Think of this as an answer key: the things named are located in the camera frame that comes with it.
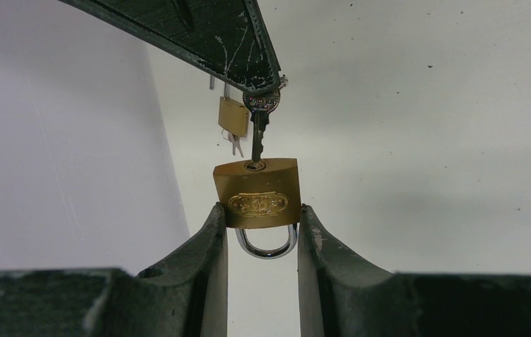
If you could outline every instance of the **white surface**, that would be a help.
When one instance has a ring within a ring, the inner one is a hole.
[[[531,273],[531,1],[352,4],[260,1],[290,78],[264,157],[298,158],[303,201],[381,267]],[[153,47],[150,59],[196,232],[213,167],[239,159],[217,125],[222,86]],[[296,253],[257,260],[228,237],[229,336],[298,336]]]
[[[137,273],[188,238],[146,67],[83,12],[0,0],[0,269]]]

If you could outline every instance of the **padlock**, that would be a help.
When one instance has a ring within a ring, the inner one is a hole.
[[[214,182],[227,227],[270,228],[298,223],[301,218],[299,168],[294,158],[216,166]]]
[[[242,104],[228,97],[220,97],[218,125],[238,137],[247,135],[249,111]]]

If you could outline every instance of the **embossed emblem on padlock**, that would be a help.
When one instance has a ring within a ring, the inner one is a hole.
[[[301,192],[296,159],[263,159],[258,166],[250,163],[237,161],[214,169],[226,225],[248,230],[299,222]]]

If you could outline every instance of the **dark green metal part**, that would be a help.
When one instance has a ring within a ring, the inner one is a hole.
[[[325,230],[299,233],[301,335],[531,336],[531,276],[396,274]]]
[[[255,0],[60,0],[252,95],[280,85]]]
[[[184,245],[117,269],[0,272],[0,336],[226,336],[228,253],[216,205]]]

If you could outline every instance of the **small key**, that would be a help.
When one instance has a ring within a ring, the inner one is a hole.
[[[245,156],[243,155],[243,150],[241,149],[241,138],[229,132],[228,141],[232,143],[232,155],[236,156],[237,149],[239,149],[239,154],[241,155],[241,158],[245,158]]]
[[[251,160],[254,163],[261,161],[263,152],[263,133],[266,126],[270,123],[270,114],[276,110],[280,103],[280,90],[260,96],[250,96],[243,94],[243,103],[251,112],[251,121],[253,122],[253,147],[251,149]]]

